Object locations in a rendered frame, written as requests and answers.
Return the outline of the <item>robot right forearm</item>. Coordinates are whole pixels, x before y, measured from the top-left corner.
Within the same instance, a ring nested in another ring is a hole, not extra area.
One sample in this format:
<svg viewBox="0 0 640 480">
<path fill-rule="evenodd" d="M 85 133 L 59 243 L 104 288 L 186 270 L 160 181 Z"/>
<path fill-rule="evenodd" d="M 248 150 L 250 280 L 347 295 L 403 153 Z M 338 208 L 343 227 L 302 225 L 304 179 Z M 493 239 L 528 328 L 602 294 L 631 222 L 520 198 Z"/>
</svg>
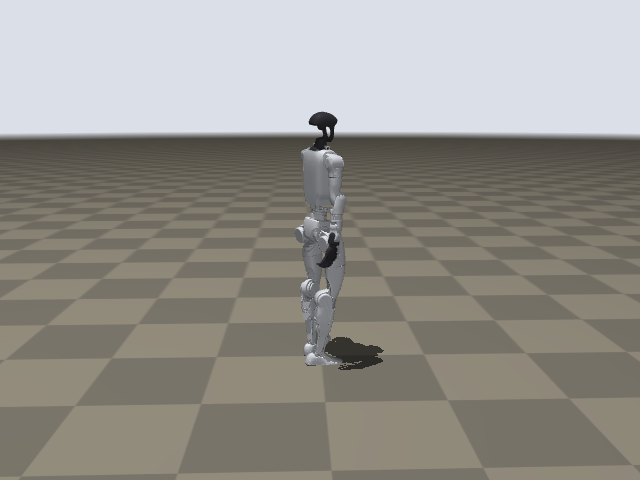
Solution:
<svg viewBox="0 0 640 480">
<path fill-rule="evenodd" d="M 336 197 L 334 208 L 330 209 L 331 220 L 330 220 L 330 233 L 335 234 L 334 242 L 339 242 L 342 238 L 342 214 L 344 212 L 344 207 L 346 204 L 346 197 L 343 194 L 339 194 Z M 328 238 L 329 238 L 328 235 Z"/>
</svg>

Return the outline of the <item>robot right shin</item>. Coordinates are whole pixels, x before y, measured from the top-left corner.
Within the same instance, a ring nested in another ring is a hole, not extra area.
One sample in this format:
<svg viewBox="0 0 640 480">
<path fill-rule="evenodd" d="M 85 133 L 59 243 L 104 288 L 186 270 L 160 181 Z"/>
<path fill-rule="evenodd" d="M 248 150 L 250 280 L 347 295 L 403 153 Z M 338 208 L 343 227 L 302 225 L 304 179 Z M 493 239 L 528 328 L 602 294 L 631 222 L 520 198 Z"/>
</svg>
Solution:
<svg viewBox="0 0 640 480">
<path fill-rule="evenodd" d="M 332 297 L 329 294 L 322 294 L 319 296 L 317 302 L 318 307 L 315 308 L 314 312 L 314 331 L 316 332 L 315 353 L 316 356 L 320 354 L 317 357 L 324 357 L 324 350 L 334 318 L 336 300 L 333 303 Z"/>
</svg>

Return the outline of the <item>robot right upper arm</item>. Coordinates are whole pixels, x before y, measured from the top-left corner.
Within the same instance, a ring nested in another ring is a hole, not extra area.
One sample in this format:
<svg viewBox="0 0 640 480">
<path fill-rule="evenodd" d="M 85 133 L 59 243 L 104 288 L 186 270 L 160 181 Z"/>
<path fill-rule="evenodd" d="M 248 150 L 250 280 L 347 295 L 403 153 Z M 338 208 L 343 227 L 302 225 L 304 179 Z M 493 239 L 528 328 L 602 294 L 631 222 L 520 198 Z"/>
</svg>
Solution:
<svg viewBox="0 0 640 480">
<path fill-rule="evenodd" d="M 325 166 L 329 173 L 329 198 L 330 203 L 334 206 L 336 197 L 339 194 L 342 194 L 340 193 L 340 188 L 342 186 L 342 170 L 344 167 L 344 161 L 341 156 L 331 153 L 326 154 L 325 157 Z"/>
</svg>

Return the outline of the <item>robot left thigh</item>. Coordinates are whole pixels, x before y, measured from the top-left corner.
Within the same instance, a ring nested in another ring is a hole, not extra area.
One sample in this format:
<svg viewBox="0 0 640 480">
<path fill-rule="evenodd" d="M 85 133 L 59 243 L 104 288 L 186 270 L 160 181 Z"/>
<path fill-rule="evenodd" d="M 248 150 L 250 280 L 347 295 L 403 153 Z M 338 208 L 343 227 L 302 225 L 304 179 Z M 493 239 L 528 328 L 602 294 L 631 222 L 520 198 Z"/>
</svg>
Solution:
<svg viewBox="0 0 640 480">
<path fill-rule="evenodd" d="M 295 237 L 300 243 L 305 243 L 302 249 L 303 260 L 307 273 L 307 280 L 302 285 L 302 293 L 305 297 L 314 297 L 320 291 L 320 279 L 322 267 L 317 263 L 322 262 L 322 251 L 318 242 L 312 242 L 303 235 L 303 225 L 295 229 Z"/>
</svg>

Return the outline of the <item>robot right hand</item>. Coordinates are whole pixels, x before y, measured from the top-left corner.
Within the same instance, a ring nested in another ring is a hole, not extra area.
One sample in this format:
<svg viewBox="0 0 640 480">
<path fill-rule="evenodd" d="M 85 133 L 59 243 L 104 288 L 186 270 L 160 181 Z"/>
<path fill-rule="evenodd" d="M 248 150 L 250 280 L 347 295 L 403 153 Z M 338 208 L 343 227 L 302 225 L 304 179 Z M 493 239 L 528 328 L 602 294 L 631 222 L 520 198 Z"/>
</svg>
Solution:
<svg viewBox="0 0 640 480">
<path fill-rule="evenodd" d="M 334 239 L 335 239 L 335 234 L 332 232 L 329 235 L 329 239 L 328 239 L 329 247 L 326 250 L 325 257 L 323 258 L 322 262 L 317 263 L 319 267 L 322 267 L 322 268 L 330 267 L 333 264 L 333 261 L 336 259 L 337 246 L 339 245 L 340 241 L 334 242 Z"/>
</svg>

